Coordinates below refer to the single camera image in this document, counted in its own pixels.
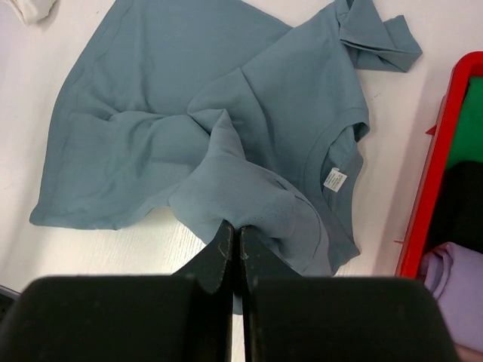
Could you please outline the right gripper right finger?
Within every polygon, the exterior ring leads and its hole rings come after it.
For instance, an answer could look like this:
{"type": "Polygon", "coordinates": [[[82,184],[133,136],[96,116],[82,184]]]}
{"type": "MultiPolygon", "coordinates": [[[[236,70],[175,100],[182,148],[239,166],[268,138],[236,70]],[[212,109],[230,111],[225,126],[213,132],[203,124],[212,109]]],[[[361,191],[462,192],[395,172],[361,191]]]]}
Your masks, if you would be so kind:
{"type": "Polygon", "coordinates": [[[241,298],[247,361],[299,361],[295,292],[303,278],[276,256],[253,227],[239,234],[241,298]]]}

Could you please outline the blue-grey t-shirt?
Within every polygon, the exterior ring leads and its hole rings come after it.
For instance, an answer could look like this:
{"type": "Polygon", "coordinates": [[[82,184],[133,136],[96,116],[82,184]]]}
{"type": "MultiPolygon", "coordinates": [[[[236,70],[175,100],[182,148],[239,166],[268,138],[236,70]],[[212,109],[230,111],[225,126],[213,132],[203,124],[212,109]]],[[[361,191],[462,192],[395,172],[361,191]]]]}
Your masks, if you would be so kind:
{"type": "Polygon", "coordinates": [[[421,54],[371,1],[296,27],[241,1],[116,1],[57,97],[29,220],[117,230],[168,206],[206,243],[252,226],[294,271],[332,275],[359,254],[357,72],[421,54]]]}

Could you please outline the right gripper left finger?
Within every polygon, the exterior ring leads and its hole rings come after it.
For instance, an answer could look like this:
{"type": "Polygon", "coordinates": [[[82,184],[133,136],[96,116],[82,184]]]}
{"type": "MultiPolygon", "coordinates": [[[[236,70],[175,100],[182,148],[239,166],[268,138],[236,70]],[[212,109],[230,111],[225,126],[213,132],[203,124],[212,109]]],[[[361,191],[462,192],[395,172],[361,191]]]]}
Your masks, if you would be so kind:
{"type": "Polygon", "coordinates": [[[188,361],[230,361],[233,227],[222,221],[214,239],[180,270],[195,283],[188,314],[188,361]]]}

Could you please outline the cream white t-shirt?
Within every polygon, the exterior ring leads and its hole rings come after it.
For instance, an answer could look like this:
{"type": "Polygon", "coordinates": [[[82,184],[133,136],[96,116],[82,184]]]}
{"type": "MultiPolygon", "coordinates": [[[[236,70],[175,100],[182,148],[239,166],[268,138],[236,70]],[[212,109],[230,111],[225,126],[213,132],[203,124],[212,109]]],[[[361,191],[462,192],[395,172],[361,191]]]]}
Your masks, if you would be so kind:
{"type": "Polygon", "coordinates": [[[21,23],[26,26],[46,18],[56,2],[56,0],[4,0],[4,3],[11,7],[21,23]]]}

